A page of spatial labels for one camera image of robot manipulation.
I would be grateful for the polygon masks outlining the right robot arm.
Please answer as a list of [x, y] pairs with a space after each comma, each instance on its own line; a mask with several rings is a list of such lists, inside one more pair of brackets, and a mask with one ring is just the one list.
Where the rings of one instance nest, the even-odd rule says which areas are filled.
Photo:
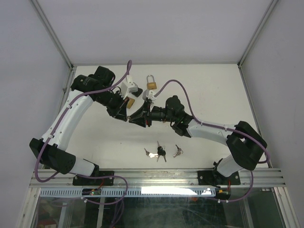
[[215, 162], [212, 171], [203, 176], [207, 184], [215, 187], [227, 184], [241, 169], [253, 171], [267, 148], [265, 140], [247, 122], [225, 126], [199, 121], [185, 112], [176, 95], [166, 100], [164, 108], [152, 106], [152, 101], [146, 99], [129, 118], [130, 123], [141, 127], [150, 127], [153, 121], [169, 122], [179, 136], [203, 138], [228, 147], [230, 155]]

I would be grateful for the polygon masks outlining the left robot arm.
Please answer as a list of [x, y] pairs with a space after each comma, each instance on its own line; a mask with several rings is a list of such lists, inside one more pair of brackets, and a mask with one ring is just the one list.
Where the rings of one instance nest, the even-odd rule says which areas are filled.
[[113, 89], [130, 74], [132, 62], [128, 61], [126, 72], [115, 83], [115, 74], [99, 66], [94, 74], [77, 76], [68, 93], [64, 107], [59, 112], [49, 129], [39, 138], [33, 138], [29, 147], [36, 157], [34, 174], [39, 182], [46, 182], [38, 176], [38, 166], [46, 165], [56, 173], [75, 174], [83, 177], [88, 184], [99, 181], [99, 166], [93, 162], [78, 158], [66, 152], [71, 136], [88, 108], [97, 102], [108, 114], [117, 120], [127, 121], [127, 95], [113, 92]]

